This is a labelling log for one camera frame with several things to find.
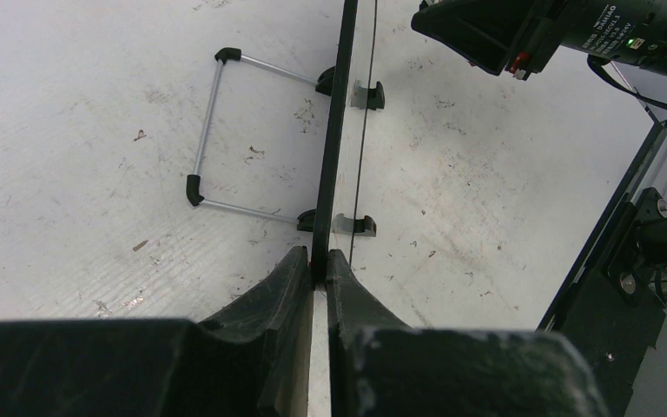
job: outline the silver rod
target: silver rod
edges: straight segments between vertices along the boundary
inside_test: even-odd
[[[273,215],[271,213],[265,213],[265,212],[259,211],[259,210],[252,210],[252,209],[246,208],[246,207],[240,207],[240,206],[235,206],[235,205],[232,205],[232,204],[226,204],[225,202],[215,202],[213,200],[203,200],[201,202],[201,204],[205,204],[205,205],[211,206],[211,207],[217,207],[219,209],[226,209],[226,210],[235,211],[237,213],[243,213],[245,215],[256,215],[257,217],[264,217],[265,219],[276,220],[278,222],[298,224],[298,219],[294,219],[292,217],[285,217],[283,215]]]
[[[311,84],[313,86],[318,84],[318,81],[314,80],[313,78],[308,78],[307,76],[296,74],[293,71],[288,71],[287,69],[274,66],[271,63],[265,63],[264,61],[260,61],[257,58],[252,58],[251,56],[246,56],[242,54],[241,61],[243,63],[254,65],[257,68],[261,68],[263,70],[265,69],[267,71],[274,72],[275,74],[292,78],[295,81],[300,81],[301,83]]]
[[[203,122],[203,131],[201,132],[201,144],[198,145],[198,153],[195,154],[195,168],[193,168],[194,175],[201,174],[201,162],[203,161],[203,150],[206,148],[208,142],[208,131],[211,129],[211,115],[214,113],[214,105],[216,103],[216,96],[218,96],[218,84],[221,80],[221,71],[223,70],[223,61],[216,61],[216,72],[214,74],[214,83],[211,86],[211,97],[208,99],[208,108],[206,109],[206,121]]]

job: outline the scuffed white surface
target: scuffed white surface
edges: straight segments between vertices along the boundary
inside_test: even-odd
[[[185,175],[212,55],[235,46],[318,76],[341,6],[1,2],[0,318],[201,319],[309,246],[287,224],[190,208]],[[417,7],[379,5],[373,80],[387,101],[369,113],[359,210],[379,233],[355,243],[356,274],[413,325],[532,328],[650,121],[568,50],[528,83],[472,69],[410,31]],[[201,192],[311,209],[327,97],[238,63],[221,82]],[[316,307],[309,413],[324,416],[322,295]]]

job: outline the white table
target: white table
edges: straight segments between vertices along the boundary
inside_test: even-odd
[[[201,319],[309,246],[286,223],[192,209],[185,175],[213,54],[235,46],[316,77],[341,5],[0,3],[0,318]],[[380,2],[373,81],[387,101],[369,113],[359,211],[379,230],[356,240],[353,266],[411,325],[535,328],[650,119],[573,51],[527,83],[470,68],[409,29],[417,8]],[[329,99],[229,64],[218,100],[204,193],[311,209]],[[329,413],[327,383],[311,380],[311,415]]]

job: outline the metal rod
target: metal rod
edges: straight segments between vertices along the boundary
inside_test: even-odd
[[[216,61],[216,72],[214,74],[214,83],[211,86],[211,97],[208,99],[208,108],[206,109],[206,121],[203,123],[203,131],[201,132],[201,144],[198,145],[198,153],[195,154],[195,168],[193,168],[194,175],[201,174],[201,162],[203,161],[203,150],[206,148],[208,142],[208,131],[211,129],[211,115],[214,113],[214,105],[216,103],[216,96],[218,96],[218,84],[221,80],[221,71],[223,70],[223,61]]]
[[[283,215],[273,215],[271,213],[265,213],[265,212],[259,211],[259,210],[252,210],[252,209],[246,208],[246,207],[235,206],[233,204],[226,204],[225,202],[215,202],[213,200],[203,200],[201,202],[201,204],[205,204],[205,205],[211,206],[211,207],[217,207],[219,209],[226,209],[226,210],[235,211],[237,213],[243,213],[245,215],[256,215],[257,217],[263,217],[263,218],[269,219],[269,220],[276,220],[278,222],[298,224],[298,219],[294,219],[292,217],[285,217]]]
[[[295,81],[300,81],[301,83],[311,84],[313,86],[318,84],[318,81],[314,80],[313,78],[308,78],[307,76],[296,74],[293,71],[288,71],[287,69],[274,66],[271,63],[265,63],[264,61],[260,61],[257,58],[252,58],[251,56],[246,56],[242,54],[241,61],[243,63],[254,65],[257,68],[261,68],[263,70],[265,69],[267,71],[274,72],[275,74],[292,78]]]

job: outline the metal frame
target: metal frame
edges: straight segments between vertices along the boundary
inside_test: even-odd
[[[216,55],[216,71],[214,73],[214,82],[213,85],[211,86],[211,96],[208,99],[208,108],[206,110],[206,119],[203,123],[203,131],[201,132],[201,142],[198,145],[198,152],[195,154],[195,166],[193,167],[193,175],[200,176],[201,174],[201,163],[203,161],[203,154],[206,149],[206,143],[208,142],[208,134],[209,131],[211,130],[211,120],[212,116],[214,113],[214,106],[216,102],[216,97],[218,96],[218,89],[219,89],[219,83],[221,81],[221,73],[223,71],[223,67],[226,66],[226,61],[227,59],[233,59],[233,57],[221,57],[220,55]],[[297,74],[293,71],[280,68],[276,65],[273,65],[271,63],[266,63],[262,60],[259,60],[257,58],[252,58],[251,56],[247,56],[244,54],[239,55],[239,62],[242,63],[248,63],[249,65],[255,66],[259,69],[265,70],[272,72],[274,74],[280,75],[280,76],[286,76],[287,78],[293,79],[297,82],[300,83],[305,83],[309,84],[315,87],[315,85],[318,83],[315,79],[309,78],[307,76],[302,76],[300,74]],[[293,217],[286,217],[284,215],[274,215],[272,213],[266,213],[264,211],[260,210],[254,210],[252,208],[246,208],[242,206],[236,206],[234,204],[228,204],[225,202],[218,202],[215,200],[210,200],[208,198],[203,198],[202,201],[198,202],[198,205],[203,205],[203,206],[209,206],[209,207],[215,207],[218,209],[225,209],[228,211],[234,211],[236,213],[241,213],[244,215],[255,215],[257,217],[262,217],[268,220],[275,220],[277,222],[286,222],[286,223],[292,223],[292,224],[298,224],[298,219],[293,218]]]

